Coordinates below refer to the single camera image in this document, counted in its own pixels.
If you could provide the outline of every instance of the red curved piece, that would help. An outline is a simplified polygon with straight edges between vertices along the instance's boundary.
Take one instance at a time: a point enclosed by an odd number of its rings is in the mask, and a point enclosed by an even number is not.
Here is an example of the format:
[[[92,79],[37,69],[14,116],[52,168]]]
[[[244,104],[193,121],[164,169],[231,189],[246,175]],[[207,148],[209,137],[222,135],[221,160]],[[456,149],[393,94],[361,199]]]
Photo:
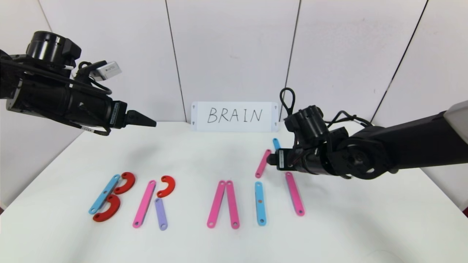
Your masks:
[[[120,199],[116,195],[109,195],[106,201],[110,203],[109,209],[102,213],[97,213],[93,216],[93,220],[96,222],[103,222],[111,218],[120,207]]]
[[[168,187],[166,189],[158,191],[156,193],[156,195],[159,198],[168,196],[170,193],[172,193],[172,191],[174,191],[174,188],[176,187],[176,182],[174,181],[174,178],[172,178],[172,177],[170,177],[168,175],[165,175],[165,176],[161,177],[161,181],[165,182],[165,183],[168,183]]]
[[[135,184],[135,176],[132,173],[124,172],[121,177],[122,179],[126,179],[127,182],[124,185],[116,187],[114,189],[114,193],[116,195],[125,193],[126,191],[130,190],[130,188],[132,188],[132,186]]]

